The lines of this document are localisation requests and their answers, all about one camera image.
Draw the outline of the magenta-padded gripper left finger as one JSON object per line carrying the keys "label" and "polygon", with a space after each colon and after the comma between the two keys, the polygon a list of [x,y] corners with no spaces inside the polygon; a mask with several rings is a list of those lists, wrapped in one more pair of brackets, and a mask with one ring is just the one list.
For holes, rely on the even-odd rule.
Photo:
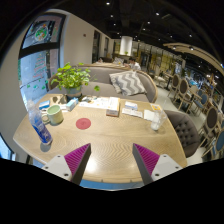
{"label": "magenta-padded gripper left finger", "polygon": [[42,169],[79,185],[90,155],[91,144],[88,143],[65,156],[56,155]]}

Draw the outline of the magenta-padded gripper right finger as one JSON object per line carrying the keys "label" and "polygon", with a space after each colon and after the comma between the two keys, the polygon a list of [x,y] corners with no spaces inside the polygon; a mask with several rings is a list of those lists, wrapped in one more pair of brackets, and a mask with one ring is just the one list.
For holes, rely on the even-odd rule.
{"label": "magenta-padded gripper right finger", "polygon": [[133,144],[132,153],[145,185],[182,169],[169,155],[158,155],[136,143]]}

